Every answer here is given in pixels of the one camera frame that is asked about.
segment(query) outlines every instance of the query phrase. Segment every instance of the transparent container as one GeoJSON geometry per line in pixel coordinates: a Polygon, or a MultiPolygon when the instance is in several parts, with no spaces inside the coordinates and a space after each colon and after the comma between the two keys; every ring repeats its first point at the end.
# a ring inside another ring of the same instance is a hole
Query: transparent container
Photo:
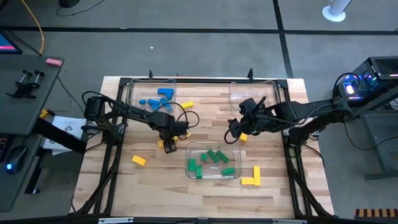
{"type": "Polygon", "coordinates": [[[262,83],[248,84],[232,82],[229,84],[229,102],[232,114],[240,111],[239,104],[244,100],[253,98],[256,103],[259,103],[263,96],[267,97],[264,102],[266,106],[280,103],[278,86],[274,81],[267,80],[262,83]]]}
{"type": "Polygon", "coordinates": [[[185,156],[185,174],[191,179],[196,179],[196,172],[188,170],[189,159],[195,159],[196,165],[202,165],[203,178],[202,179],[236,179],[242,176],[242,159],[241,148],[239,144],[225,144],[219,142],[191,142],[187,145],[187,152],[185,156]],[[207,151],[211,149],[214,153],[221,151],[228,159],[228,163],[220,160],[214,163],[207,151]],[[206,154],[207,161],[202,162],[201,154],[206,154]],[[226,168],[234,167],[235,173],[232,175],[223,176],[221,171],[226,168]]]}
{"type": "MultiPolygon", "coordinates": [[[[161,98],[165,98],[165,95],[160,95],[157,93],[159,88],[171,88],[174,90],[174,94],[171,100],[167,100],[168,102],[175,102],[177,96],[177,82],[175,79],[168,79],[166,81],[158,81],[158,80],[145,80],[142,81],[140,79],[132,79],[128,83],[127,95],[126,95],[126,103],[130,106],[135,106],[141,109],[145,109],[147,111],[153,111],[148,103],[141,105],[139,104],[140,100],[146,100],[148,102],[149,99],[160,101],[161,98]]],[[[172,114],[177,105],[170,104],[172,108],[172,114]]],[[[166,108],[161,108],[159,111],[167,112],[166,108]]]]}

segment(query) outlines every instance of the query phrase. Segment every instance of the wooden table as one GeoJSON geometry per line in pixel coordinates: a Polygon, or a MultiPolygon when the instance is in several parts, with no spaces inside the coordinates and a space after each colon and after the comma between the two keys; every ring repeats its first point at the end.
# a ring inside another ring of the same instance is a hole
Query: wooden table
{"type": "MultiPolygon", "coordinates": [[[[104,77],[101,93],[116,98],[120,77],[104,77]]],[[[308,102],[304,80],[288,79],[292,101],[308,102]]],[[[250,86],[253,91],[258,86],[250,86]]],[[[267,104],[275,102],[271,86],[262,86],[267,104]]],[[[241,179],[193,180],[185,175],[185,148],[192,141],[223,142],[227,119],[236,117],[229,105],[229,84],[178,83],[177,102],[194,101],[192,110],[200,124],[189,129],[191,136],[177,141],[177,152],[166,154],[157,147],[159,135],[146,124],[128,121],[119,166],[112,216],[129,217],[213,217],[213,218],[293,218],[287,169],[280,133],[248,136],[240,144],[242,177],[252,177],[253,166],[261,168],[261,186],[243,186],[241,179]],[[147,159],[141,167],[131,161],[133,155],[147,159]]],[[[188,119],[195,123],[190,114],[188,119]]],[[[98,143],[90,140],[88,147],[98,143]]],[[[309,140],[318,150],[318,143],[309,140]]],[[[88,151],[83,160],[73,203],[79,209],[98,185],[105,145],[88,151]]],[[[302,159],[308,188],[326,211],[333,213],[322,160],[307,147],[302,159]]],[[[103,207],[108,195],[104,191],[103,207]]],[[[301,191],[300,208],[304,211],[301,191]]]]}

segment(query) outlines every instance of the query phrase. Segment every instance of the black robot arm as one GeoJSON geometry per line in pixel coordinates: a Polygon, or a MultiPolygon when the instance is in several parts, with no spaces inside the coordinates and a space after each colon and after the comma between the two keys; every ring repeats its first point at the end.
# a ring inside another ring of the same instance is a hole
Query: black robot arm
{"type": "Polygon", "coordinates": [[[311,133],[330,123],[342,122],[352,114],[347,103],[339,97],[304,104],[287,101],[269,107],[265,106],[265,100],[266,97],[263,97],[256,104],[254,99],[249,98],[239,104],[243,115],[241,120],[228,120],[228,131],[232,137],[238,138],[241,133],[258,135],[264,131],[276,133],[289,129],[292,144],[301,144],[311,133]],[[306,125],[295,127],[305,124],[312,117],[317,118],[306,125]]]}
{"type": "Polygon", "coordinates": [[[159,132],[159,137],[164,141],[164,150],[171,153],[177,150],[175,136],[186,135],[188,121],[176,121],[174,116],[164,112],[148,112],[134,106],[129,106],[122,101],[115,101],[107,96],[93,96],[87,100],[85,118],[94,121],[103,132],[103,140],[117,144],[121,142],[121,134],[125,126],[113,124],[111,118],[124,117],[146,123],[152,130],[159,132]],[[105,103],[110,105],[111,112],[105,113],[105,103]]]}

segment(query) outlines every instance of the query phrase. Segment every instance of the pink eraser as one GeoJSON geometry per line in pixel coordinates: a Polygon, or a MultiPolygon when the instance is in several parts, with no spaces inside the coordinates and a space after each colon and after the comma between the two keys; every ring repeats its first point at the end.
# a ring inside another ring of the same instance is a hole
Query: pink eraser
{"type": "Polygon", "coordinates": [[[60,60],[55,60],[55,59],[51,59],[48,58],[45,63],[47,63],[48,65],[55,65],[55,66],[61,66],[62,62],[60,60]]]}

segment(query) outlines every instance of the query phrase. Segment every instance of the green block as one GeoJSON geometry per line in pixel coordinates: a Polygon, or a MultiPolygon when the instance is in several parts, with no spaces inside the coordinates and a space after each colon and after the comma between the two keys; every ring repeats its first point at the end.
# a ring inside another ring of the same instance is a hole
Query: green block
{"type": "Polygon", "coordinates": [[[213,160],[214,163],[220,161],[219,157],[216,156],[213,150],[209,149],[209,151],[207,151],[207,154],[209,154],[210,158],[213,160]]]}
{"type": "Polygon", "coordinates": [[[223,170],[221,171],[221,173],[222,173],[223,175],[232,175],[232,174],[235,173],[235,168],[234,168],[234,167],[230,167],[230,168],[223,169],[223,170]]]}
{"type": "Polygon", "coordinates": [[[189,159],[188,161],[188,171],[189,172],[194,172],[196,170],[196,160],[195,159],[189,159]]]}
{"type": "Polygon", "coordinates": [[[201,165],[197,166],[197,179],[203,178],[203,168],[201,165]]]}
{"type": "Polygon", "coordinates": [[[221,151],[217,151],[216,155],[225,163],[229,162],[228,157],[226,157],[226,155],[224,155],[221,151]]]}
{"type": "Polygon", "coordinates": [[[202,162],[206,162],[206,161],[207,161],[207,156],[206,156],[206,154],[204,154],[204,153],[200,154],[200,160],[201,160],[202,162]]]}

